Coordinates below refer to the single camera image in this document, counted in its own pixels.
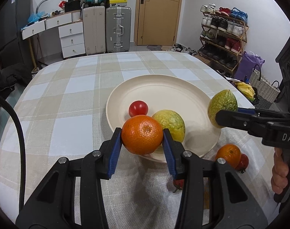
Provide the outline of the right hand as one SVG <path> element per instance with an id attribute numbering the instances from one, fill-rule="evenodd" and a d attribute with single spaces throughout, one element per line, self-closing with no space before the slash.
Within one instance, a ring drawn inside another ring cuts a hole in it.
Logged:
<path id="1" fill-rule="evenodd" d="M 288 165 L 282 159 L 281 148 L 274 149 L 274 166 L 272 168 L 271 186 L 275 194 L 281 194 L 288 185 Z"/>

